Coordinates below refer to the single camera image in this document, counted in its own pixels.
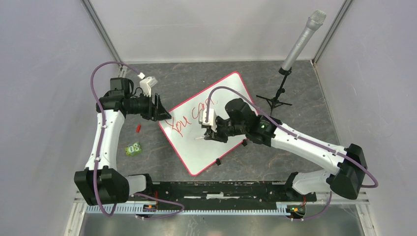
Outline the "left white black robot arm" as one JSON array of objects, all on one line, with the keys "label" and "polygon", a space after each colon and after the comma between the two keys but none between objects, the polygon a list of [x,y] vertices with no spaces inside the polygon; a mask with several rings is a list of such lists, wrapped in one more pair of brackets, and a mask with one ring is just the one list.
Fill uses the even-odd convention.
[{"label": "left white black robot arm", "polygon": [[127,115],[163,121],[171,119],[158,94],[151,94],[156,85],[154,77],[139,83],[142,92],[135,95],[133,81],[111,78],[110,90],[96,103],[97,131],[84,170],[77,171],[74,182],[90,206],[125,203],[129,197],[129,183],[117,171],[119,135]]}]

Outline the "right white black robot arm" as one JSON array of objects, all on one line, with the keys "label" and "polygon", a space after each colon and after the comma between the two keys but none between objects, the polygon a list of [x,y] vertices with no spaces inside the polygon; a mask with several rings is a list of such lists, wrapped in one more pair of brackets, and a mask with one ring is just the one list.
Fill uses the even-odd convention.
[{"label": "right white black robot arm", "polygon": [[367,170],[362,147],[333,145],[305,135],[278,119],[256,114],[241,98],[229,101],[225,111],[228,119],[212,108],[199,112],[199,123],[206,129],[205,140],[226,143],[229,137],[244,135],[255,144],[291,152],[322,167],[320,171],[292,173],[284,187],[287,199],[296,201],[317,191],[357,199]]}]

